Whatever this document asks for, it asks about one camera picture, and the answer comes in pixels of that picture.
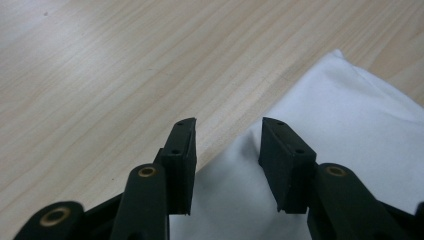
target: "wood grain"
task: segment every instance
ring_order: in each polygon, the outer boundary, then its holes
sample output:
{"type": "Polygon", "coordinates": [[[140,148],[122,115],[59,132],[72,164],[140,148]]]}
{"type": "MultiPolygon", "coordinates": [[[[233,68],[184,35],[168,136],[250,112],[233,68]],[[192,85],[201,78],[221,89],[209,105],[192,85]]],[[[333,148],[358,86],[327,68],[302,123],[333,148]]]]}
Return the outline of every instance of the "wood grain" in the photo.
{"type": "Polygon", "coordinates": [[[198,169],[339,48],[424,105],[424,2],[0,3],[0,238],[89,209],[196,117],[198,169]]]}

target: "table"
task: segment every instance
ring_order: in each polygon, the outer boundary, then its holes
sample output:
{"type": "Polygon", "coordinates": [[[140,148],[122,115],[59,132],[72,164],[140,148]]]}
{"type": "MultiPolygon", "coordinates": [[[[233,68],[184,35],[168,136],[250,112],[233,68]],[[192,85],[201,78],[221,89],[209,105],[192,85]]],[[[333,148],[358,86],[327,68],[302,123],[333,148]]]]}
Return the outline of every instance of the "table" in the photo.
{"type": "Polygon", "coordinates": [[[123,191],[196,117],[198,167],[339,48],[424,105],[424,2],[4,0],[0,238],[123,191]]]}

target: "towel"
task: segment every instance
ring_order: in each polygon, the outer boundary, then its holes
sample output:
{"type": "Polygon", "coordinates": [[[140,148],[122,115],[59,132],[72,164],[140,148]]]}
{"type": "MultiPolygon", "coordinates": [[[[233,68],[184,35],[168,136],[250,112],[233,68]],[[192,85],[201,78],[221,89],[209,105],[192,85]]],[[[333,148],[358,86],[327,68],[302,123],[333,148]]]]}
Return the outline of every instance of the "towel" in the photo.
{"type": "MultiPolygon", "coordinates": [[[[411,214],[424,200],[424,109],[339,50],[265,116],[288,123],[317,163],[353,170],[378,200],[411,214]]],[[[261,125],[258,119],[196,174],[191,216],[171,216],[172,239],[311,239],[306,215],[277,212],[258,164],[261,125]]]]}

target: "white cloth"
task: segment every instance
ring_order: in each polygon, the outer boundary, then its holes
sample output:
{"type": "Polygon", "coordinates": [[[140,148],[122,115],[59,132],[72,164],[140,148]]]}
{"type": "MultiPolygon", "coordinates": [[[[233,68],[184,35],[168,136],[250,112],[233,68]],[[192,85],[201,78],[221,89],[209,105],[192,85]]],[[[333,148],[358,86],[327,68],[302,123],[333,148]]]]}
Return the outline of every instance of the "white cloth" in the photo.
{"type": "MultiPolygon", "coordinates": [[[[373,195],[414,213],[424,201],[424,109],[335,50],[267,114],[288,123],[317,162],[353,170],[373,195]]],[[[306,215],[277,212],[258,165],[258,120],[197,175],[192,215],[171,217],[173,240],[310,239],[306,215]]]]}

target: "wooden surface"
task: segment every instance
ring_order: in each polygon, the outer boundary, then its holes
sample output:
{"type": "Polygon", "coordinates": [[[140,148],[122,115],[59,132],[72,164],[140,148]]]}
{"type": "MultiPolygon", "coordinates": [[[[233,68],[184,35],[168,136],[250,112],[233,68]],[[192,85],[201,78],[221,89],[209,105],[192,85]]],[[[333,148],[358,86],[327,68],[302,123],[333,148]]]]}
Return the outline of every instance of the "wooden surface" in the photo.
{"type": "Polygon", "coordinates": [[[0,3],[0,238],[89,209],[196,117],[198,169],[339,48],[424,105],[424,2],[0,3]]]}

